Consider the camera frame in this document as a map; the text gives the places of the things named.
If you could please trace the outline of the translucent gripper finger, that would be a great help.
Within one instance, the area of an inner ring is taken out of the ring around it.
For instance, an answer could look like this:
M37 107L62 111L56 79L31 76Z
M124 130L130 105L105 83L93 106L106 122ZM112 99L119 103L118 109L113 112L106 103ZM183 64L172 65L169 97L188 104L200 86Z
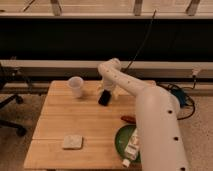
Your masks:
M118 99L119 98L119 91L117 88L115 88L112 92L112 96L114 99Z
M100 85L98 86L97 92L98 92L98 93L103 92L103 85L102 85L102 84L100 84Z

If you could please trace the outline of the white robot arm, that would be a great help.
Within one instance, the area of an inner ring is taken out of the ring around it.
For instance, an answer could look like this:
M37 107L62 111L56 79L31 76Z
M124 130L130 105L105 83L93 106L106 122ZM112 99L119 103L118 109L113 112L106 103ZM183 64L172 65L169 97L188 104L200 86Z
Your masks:
M177 114L178 99L155 83L121 72L121 62L112 58L98 65L103 89L116 85L135 97L136 127L143 171L189 171Z

